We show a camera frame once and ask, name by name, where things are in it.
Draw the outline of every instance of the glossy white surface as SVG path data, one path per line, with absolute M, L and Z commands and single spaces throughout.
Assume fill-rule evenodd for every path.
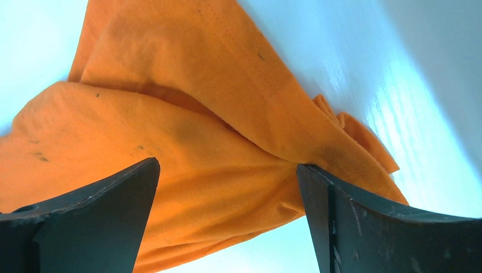
M 306 91 L 365 122 L 413 206 L 482 216 L 482 2 L 239 0 Z M 0 1 L 0 134 L 65 79 L 86 0 Z M 318 272 L 306 218 L 166 272 Z

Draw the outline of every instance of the orange cloth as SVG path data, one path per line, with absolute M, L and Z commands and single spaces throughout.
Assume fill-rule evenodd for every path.
M 0 138 L 0 211 L 152 156 L 161 176 L 135 272 L 303 216 L 298 163 L 406 203 L 376 137 L 310 100 L 235 0 L 90 0 L 69 82 Z

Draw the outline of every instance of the fabric fold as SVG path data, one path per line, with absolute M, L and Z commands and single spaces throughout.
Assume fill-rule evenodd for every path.
M 90 0 L 69 82 L 30 101 L 0 138 L 0 210 L 151 156 L 161 176 L 135 272 L 303 216 L 299 163 L 406 203 L 383 145 L 311 100 L 234 0 Z

